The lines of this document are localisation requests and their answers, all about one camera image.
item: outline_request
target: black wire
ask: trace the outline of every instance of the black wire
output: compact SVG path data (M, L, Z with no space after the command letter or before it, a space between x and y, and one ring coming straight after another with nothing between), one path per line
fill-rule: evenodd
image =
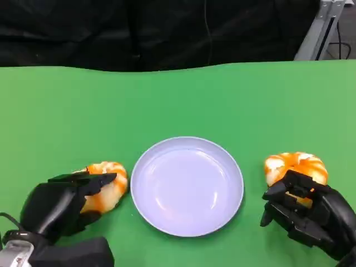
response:
M341 32L340 32L340 25L339 25L339 22L338 22L338 24L337 24L337 31L338 31L338 39L339 39L339 42L337 42L337 43L329 43L329 45L334 45L334 44L338 44L339 45L339 59L341 60L342 59L342 56L341 56L341 45L343 45L343 46L346 46L348 49L349 49L349 51L348 51L348 53L347 53L347 56L346 56L346 60L348 60L349 59L349 56L350 56L350 54L351 54L351 45L350 44L348 44L348 43L345 43L345 42L342 42L341 41ZM335 58L329 51L327 51L328 53L329 53L329 55L332 57L332 58Z
M209 29L209 25L207 23L207 18L206 18L206 5L207 5L207 0L204 0L204 22L205 22L205 28L206 28L206 33L209 38L209 55L207 57L207 65L210 65L211 62L211 57L212 57L212 37Z
M24 231L24 228L22 225L11 215L5 213L5 212L0 212L0 216L3 216L7 218L9 221L11 221L13 224L15 224L20 231ZM0 250L2 250L2 240L1 240L1 234L0 234Z
M338 43L338 42L337 42L337 43L329 43L329 45L334 45L334 44L337 45L337 44L339 44L339 43ZM348 52L347 52L347 55L346 55L346 58L345 58L345 60L348 60L349 57L350 57L350 54L351 54L352 47L351 47L350 44L345 43L345 42L342 42L341 45L346 46L346 47L348 48Z

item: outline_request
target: green table surface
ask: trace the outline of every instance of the green table surface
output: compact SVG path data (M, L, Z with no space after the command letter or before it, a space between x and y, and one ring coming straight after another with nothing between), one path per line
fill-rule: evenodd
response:
M238 214L221 230L177 238L150 226L130 194L71 244L105 236L116 266L333 266L318 248L259 226L271 154L321 157L329 185L356 208L356 61L240 63L194 70L109 73L62 67L0 69L0 210L19 217L30 190L103 160L130 174L173 136L227 149L244 176ZM0 218L0 231L13 226Z

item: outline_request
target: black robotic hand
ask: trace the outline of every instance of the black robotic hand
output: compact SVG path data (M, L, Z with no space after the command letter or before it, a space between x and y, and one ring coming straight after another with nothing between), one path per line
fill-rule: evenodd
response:
M286 192L313 201L310 208L298 203ZM344 197L311 177L289 170L283 179L263 195L268 200L260 225L275 220L288 237L307 246L317 246L339 266L356 263L356 214Z
M0 251L0 266L13 266L21 259L18 266L26 261L32 267L112 267L114 259L105 238L70 247L57 247L54 243L63 235L84 230L101 216L95 212L81 213L85 196L99 193L115 177L116 174L78 172L36 186L21 211L19 230L8 231L2 240L6 247Z

